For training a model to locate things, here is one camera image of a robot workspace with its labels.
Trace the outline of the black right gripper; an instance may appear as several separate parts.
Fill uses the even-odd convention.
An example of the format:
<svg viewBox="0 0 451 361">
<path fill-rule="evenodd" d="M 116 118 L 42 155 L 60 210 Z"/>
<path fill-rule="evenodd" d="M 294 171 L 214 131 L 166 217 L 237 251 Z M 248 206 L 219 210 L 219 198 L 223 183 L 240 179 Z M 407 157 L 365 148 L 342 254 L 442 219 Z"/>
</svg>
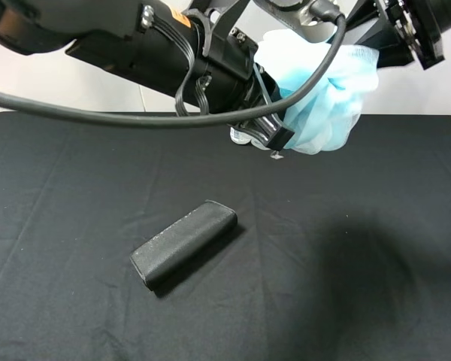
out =
<svg viewBox="0 0 451 361">
<path fill-rule="evenodd" d="M 254 3 L 310 43 L 327 41 L 336 31 L 340 1 L 254 1 Z"/>
</svg>

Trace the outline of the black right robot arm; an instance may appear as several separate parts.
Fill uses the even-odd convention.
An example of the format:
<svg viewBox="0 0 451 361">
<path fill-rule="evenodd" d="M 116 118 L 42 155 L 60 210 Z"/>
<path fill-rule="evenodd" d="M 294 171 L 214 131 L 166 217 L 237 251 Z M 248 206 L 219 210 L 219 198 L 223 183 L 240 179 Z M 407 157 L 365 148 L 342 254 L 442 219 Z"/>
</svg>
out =
<svg viewBox="0 0 451 361">
<path fill-rule="evenodd" d="M 331 43 L 337 27 L 310 11 L 313 1 L 255 4 L 310 43 Z M 444 61 L 441 35 L 451 29 L 451 1 L 334 1 L 346 17 L 345 44 L 379 51 L 379 68 Z"/>
</svg>

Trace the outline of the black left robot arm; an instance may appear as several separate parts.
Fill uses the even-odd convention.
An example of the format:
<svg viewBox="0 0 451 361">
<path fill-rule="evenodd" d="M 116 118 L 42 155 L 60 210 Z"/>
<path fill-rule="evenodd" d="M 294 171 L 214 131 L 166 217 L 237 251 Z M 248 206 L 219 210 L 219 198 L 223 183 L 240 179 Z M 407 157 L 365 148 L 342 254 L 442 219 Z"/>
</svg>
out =
<svg viewBox="0 0 451 361">
<path fill-rule="evenodd" d="M 0 107 L 116 126 L 226 124 L 271 150 L 292 138 L 275 81 L 255 62 L 257 43 L 237 29 L 245 1 L 0 1 L 0 45 L 24 56 L 67 55 L 173 97 L 173 116 L 103 114 L 0 93 Z"/>
</svg>

